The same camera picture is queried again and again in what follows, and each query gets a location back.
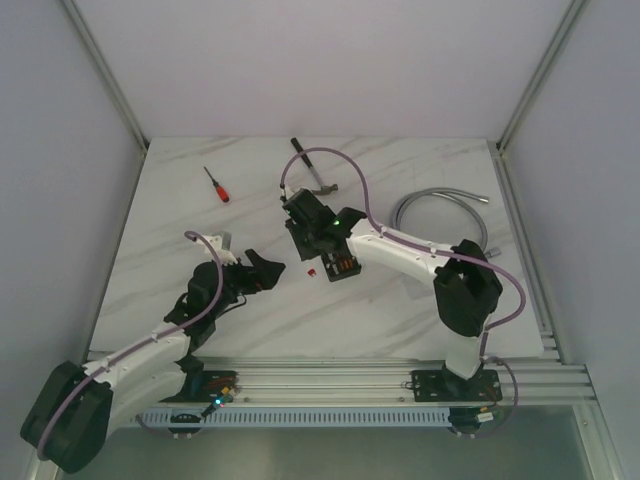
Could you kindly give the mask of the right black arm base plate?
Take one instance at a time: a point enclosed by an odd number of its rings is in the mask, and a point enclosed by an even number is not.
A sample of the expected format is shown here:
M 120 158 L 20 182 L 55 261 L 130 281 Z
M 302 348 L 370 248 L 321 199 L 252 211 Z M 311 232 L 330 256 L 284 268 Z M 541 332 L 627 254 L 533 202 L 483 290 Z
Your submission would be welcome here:
M 498 373 L 482 368 L 467 380 L 445 367 L 413 370 L 407 387 L 412 391 L 414 400 L 422 403 L 464 403 L 503 399 Z

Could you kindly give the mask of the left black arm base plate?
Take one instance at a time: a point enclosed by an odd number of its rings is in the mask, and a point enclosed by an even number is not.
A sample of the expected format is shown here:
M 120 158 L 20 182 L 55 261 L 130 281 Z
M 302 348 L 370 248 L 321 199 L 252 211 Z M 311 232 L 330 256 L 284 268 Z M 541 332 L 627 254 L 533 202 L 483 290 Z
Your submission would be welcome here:
M 233 390 L 238 374 L 233 370 L 205 370 L 189 374 L 179 392 L 162 403 L 206 403 L 222 394 L 224 388 Z

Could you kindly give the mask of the black fuse box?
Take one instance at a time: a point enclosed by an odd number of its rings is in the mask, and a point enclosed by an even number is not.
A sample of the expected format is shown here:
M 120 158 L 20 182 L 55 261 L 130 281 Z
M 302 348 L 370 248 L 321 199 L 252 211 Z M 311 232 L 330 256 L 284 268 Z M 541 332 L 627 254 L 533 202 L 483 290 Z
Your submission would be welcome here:
M 362 270 L 362 265 L 349 251 L 322 253 L 321 260 L 330 282 L 337 282 L 359 275 Z

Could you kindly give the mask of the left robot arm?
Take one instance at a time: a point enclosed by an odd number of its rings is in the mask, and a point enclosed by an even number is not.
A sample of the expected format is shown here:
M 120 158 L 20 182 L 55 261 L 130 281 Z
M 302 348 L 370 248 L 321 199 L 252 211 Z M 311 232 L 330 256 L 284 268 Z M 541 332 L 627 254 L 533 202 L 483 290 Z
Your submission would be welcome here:
M 245 256 L 247 264 L 199 264 L 186 292 L 141 340 L 98 361 L 55 367 L 22 423 L 21 438 L 43 459 L 76 473 L 135 415 L 167 399 L 198 399 L 205 379 L 195 353 L 217 319 L 247 296 L 273 289 L 285 270 L 252 249 Z

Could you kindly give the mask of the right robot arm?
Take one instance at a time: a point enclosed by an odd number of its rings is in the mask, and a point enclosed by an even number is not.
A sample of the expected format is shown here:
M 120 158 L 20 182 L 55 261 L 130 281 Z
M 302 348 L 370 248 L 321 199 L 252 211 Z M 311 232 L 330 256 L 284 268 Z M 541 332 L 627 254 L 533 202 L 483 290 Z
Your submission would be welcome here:
M 481 336 L 495 312 L 503 287 L 476 243 L 437 244 L 393 230 L 379 233 L 363 211 L 338 213 L 305 188 L 281 194 L 289 231 L 303 261 L 320 258 L 326 275 L 337 282 L 375 263 L 408 275 L 434 290 L 440 321 L 449 330 L 444 390 L 464 399 L 478 387 Z

